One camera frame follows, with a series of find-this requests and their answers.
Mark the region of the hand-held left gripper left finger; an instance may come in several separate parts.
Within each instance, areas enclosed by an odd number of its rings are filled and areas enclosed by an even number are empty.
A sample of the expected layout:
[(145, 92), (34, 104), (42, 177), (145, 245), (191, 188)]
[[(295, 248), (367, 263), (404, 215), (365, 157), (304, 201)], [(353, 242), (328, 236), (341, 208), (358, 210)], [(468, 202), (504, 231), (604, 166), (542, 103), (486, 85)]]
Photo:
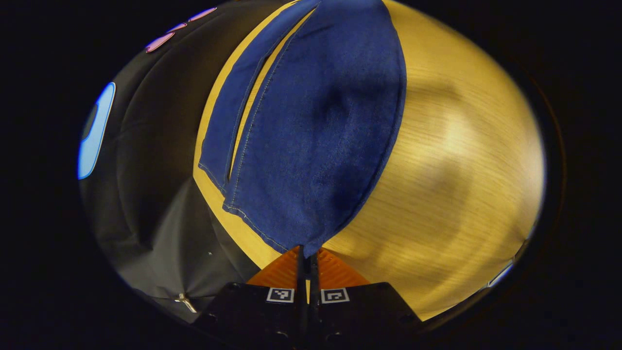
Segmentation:
[(246, 283), (227, 283), (193, 327), (222, 343), (302, 343), (307, 327), (304, 248), (284, 253)]

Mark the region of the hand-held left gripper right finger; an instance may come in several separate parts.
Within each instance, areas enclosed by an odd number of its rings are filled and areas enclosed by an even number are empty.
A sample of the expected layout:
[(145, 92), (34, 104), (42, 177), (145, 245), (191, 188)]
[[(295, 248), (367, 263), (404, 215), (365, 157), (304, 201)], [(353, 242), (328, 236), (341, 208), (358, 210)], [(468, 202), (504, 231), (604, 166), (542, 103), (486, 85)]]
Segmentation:
[(327, 249), (310, 258), (311, 344), (410, 344), (422, 321), (387, 282), (370, 283)]

